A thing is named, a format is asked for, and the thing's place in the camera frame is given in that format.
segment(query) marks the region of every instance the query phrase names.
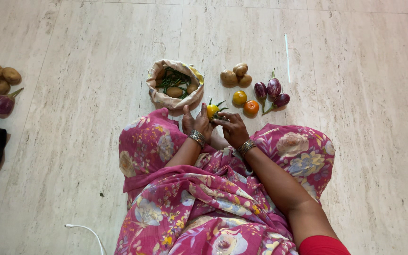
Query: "saree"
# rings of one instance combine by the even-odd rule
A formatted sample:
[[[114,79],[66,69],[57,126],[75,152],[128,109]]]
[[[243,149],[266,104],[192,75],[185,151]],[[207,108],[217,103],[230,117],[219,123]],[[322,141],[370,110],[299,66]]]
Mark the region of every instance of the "saree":
[[[297,255],[285,216],[234,148],[206,145],[194,166],[165,167],[186,138],[166,108],[122,131],[128,212],[114,254]],[[320,203],[335,156],[325,134],[267,124],[251,139]]]

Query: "cloth bag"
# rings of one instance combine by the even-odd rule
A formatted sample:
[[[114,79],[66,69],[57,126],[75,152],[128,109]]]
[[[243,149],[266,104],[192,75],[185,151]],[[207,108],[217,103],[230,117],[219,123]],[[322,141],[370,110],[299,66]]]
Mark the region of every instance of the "cloth bag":
[[[191,84],[198,85],[198,89],[193,91],[190,95],[184,99],[172,98],[166,94],[158,92],[155,88],[158,73],[163,69],[163,65],[167,65],[181,73],[184,73],[191,77]],[[204,77],[196,70],[193,65],[182,63],[181,61],[175,60],[159,60],[154,63],[150,68],[149,74],[146,80],[147,86],[149,87],[149,94],[152,97],[152,100],[164,106],[170,110],[179,110],[182,109],[185,105],[190,105],[200,98],[204,92]]]

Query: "yellow tomato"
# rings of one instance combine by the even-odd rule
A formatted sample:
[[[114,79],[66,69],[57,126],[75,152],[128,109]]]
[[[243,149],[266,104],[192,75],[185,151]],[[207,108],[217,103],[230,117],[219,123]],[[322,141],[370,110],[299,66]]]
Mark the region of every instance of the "yellow tomato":
[[[234,93],[233,102],[238,105],[242,105],[247,101],[247,95],[243,90],[239,90]]]
[[[220,109],[218,108],[218,106],[214,105],[214,104],[208,104],[207,105],[207,118],[211,119],[212,116],[218,112]]]
[[[243,112],[246,115],[256,115],[259,111],[259,104],[254,100],[250,100],[243,105]]]

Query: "eggplant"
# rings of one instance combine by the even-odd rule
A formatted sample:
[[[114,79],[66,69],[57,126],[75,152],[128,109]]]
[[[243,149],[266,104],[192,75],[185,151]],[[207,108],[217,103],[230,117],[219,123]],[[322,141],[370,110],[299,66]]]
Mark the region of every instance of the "eggplant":
[[[15,105],[15,96],[20,93],[23,88],[15,91],[12,94],[0,96],[0,114],[9,114]]]
[[[288,94],[281,94],[277,98],[275,98],[274,102],[272,103],[272,106],[262,115],[269,113],[273,109],[283,107],[287,105],[291,101],[291,97]]]
[[[258,82],[254,84],[254,93],[258,97],[258,100],[262,105],[262,113],[264,113],[265,99],[267,98],[267,87],[264,83]]]
[[[272,78],[268,81],[267,93],[273,98],[276,98],[281,94],[281,83],[277,78],[275,78],[275,68],[272,72]]]

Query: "metal bangle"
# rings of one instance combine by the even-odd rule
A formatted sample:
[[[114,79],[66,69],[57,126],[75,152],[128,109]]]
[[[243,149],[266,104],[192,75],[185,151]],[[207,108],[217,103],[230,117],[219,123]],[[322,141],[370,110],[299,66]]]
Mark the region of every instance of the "metal bangle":
[[[201,147],[204,148],[206,140],[205,137],[200,132],[193,129],[188,137],[198,142],[201,145]]]
[[[247,153],[247,151],[253,147],[257,147],[257,146],[254,144],[254,141],[250,139],[246,141],[244,144],[242,144],[242,146],[240,146],[237,149],[237,151],[242,157],[245,157],[245,154]]]

